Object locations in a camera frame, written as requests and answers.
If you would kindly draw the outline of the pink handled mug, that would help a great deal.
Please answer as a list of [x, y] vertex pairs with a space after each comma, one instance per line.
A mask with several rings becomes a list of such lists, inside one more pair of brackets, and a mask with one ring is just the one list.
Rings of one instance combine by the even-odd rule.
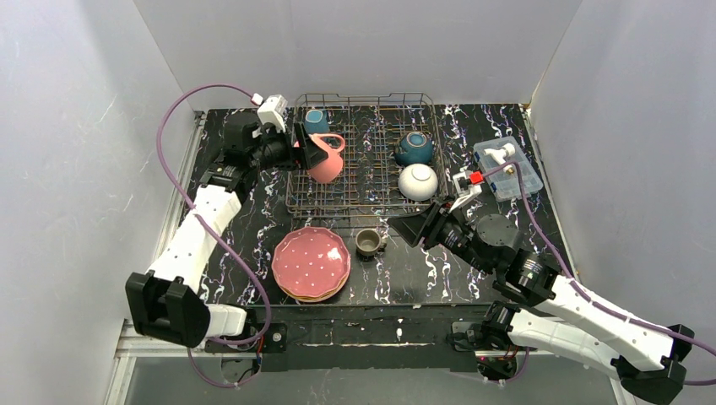
[[[328, 157], [318, 163], [311, 169], [306, 169], [309, 176], [321, 184], [327, 184], [336, 179], [344, 167], [344, 161], [341, 156], [345, 147], [345, 140], [342, 136], [334, 133], [314, 133], [309, 135], [310, 139], [324, 152]], [[338, 147], [332, 147], [327, 138], [335, 138], [339, 141]]]

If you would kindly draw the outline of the blue handled mug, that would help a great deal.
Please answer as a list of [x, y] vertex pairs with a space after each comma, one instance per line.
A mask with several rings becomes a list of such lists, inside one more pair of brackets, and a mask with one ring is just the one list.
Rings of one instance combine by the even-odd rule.
[[310, 109], [304, 116], [304, 128], [308, 134], [330, 133], [328, 113], [325, 110]]

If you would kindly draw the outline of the small grey cup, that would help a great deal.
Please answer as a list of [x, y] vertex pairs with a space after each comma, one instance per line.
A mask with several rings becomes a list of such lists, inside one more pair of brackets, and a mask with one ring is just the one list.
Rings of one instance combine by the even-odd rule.
[[374, 257], [386, 245], [387, 240], [375, 229], [362, 229], [355, 236], [356, 251], [364, 257]]

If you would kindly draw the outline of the white bowl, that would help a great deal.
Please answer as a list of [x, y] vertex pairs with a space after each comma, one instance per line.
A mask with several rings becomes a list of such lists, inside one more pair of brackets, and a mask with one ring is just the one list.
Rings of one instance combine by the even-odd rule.
[[430, 200], [437, 193], [437, 174], [428, 165], [408, 165], [400, 172], [398, 186], [404, 197], [424, 202]]

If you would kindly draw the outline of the teal bowl beige inside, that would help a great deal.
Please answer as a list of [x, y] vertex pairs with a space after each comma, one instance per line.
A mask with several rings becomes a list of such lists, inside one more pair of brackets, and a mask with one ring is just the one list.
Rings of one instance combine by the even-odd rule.
[[400, 166], [413, 164], [427, 165], [432, 161], [434, 146], [432, 140], [423, 132], [409, 132], [395, 144], [393, 156]]

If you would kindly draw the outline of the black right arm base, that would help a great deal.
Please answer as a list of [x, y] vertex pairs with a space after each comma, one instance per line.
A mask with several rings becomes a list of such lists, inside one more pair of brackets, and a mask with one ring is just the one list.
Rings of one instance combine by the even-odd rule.
[[476, 355], [477, 370], [485, 381], [506, 384], [523, 373], [530, 348], [516, 344], [509, 336], [511, 322], [521, 309], [512, 303], [495, 301], [480, 322], [456, 321], [446, 343], [460, 353], [501, 352], [497, 356]]

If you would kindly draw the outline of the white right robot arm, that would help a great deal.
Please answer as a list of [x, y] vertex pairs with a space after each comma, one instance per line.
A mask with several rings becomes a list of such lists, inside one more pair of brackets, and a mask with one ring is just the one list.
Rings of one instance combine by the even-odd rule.
[[450, 333], [453, 346], [546, 350], [600, 370], [653, 404], [671, 403], [686, 384], [681, 362], [692, 346], [671, 335], [692, 338], [691, 329], [677, 324], [660, 331], [634, 315], [616, 316], [614, 305], [598, 306], [579, 283], [524, 249], [523, 233], [500, 214], [470, 225], [433, 203], [388, 224], [409, 246], [443, 246], [494, 275], [493, 287], [503, 299], [491, 304], [482, 322]]

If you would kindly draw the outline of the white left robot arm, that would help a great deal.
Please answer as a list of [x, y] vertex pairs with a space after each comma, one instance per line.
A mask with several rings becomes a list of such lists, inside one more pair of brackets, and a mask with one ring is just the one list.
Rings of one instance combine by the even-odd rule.
[[327, 148], [306, 133], [302, 123], [291, 131], [255, 121], [227, 138], [200, 178], [189, 210], [167, 247], [144, 273], [125, 284], [137, 333], [195, 348], [206, 339], [246, 337], [247, 311], [234, 305], [207, 304], [198, 296], [206, 265], [221, 236], [264, 170], [310, 170], [327, 161]]

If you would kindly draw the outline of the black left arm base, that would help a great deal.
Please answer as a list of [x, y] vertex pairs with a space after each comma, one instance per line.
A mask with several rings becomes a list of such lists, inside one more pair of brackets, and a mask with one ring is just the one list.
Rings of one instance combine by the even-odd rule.
[[210, 321], [203, 351], [212, 354], [243, 354], [247, 363], [242, 372], [231, 371], [225, 378], [235, 387], [251, 380], [262, 368], [265, 354], [281, 354], [287, 348], [285, 323], [260, 322], [255, 310], [228, 305], [210, 305]]

